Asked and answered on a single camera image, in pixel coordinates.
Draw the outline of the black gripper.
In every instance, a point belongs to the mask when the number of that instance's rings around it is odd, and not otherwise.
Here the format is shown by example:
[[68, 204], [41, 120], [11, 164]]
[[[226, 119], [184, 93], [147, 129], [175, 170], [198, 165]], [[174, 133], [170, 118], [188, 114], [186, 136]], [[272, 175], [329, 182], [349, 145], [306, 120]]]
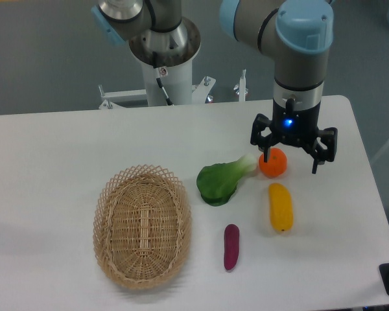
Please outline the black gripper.
[[[303, 147], [313, 158], [312, 173], [316, 174], [319, 165], [335, 160], [338, 142], [338, 129], [335, 127], [318, 129], [318, 116], [321, 104], [288, 114], [285, 108], [273, 103], [272, 121], [258, 113], [252, 124], [250, 144], [257, 146], [263, 153], [263, 161], [268, 161], [270, 149], [280, 143]], [[270, 130], [266, 136], [263, 131]]]

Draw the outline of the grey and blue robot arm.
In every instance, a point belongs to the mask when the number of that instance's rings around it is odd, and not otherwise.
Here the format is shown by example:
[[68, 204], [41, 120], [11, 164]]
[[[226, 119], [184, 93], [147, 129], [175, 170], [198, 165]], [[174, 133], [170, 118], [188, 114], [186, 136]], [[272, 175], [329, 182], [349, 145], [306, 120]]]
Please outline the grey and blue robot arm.
[[[192, 104], [196, 25], [180, 1], [98, 1], [96, 24], [140, 62], [151, 106]], [[236, 41], [274, 61], [272, 116], [256, 116], [250, 142], [267, 156], [277, 144], [305, 150], [315, 167], [335, 159], [338, 131], [318, 127], [334, 13], [329, 1], [223, 1], [219, 19]]]

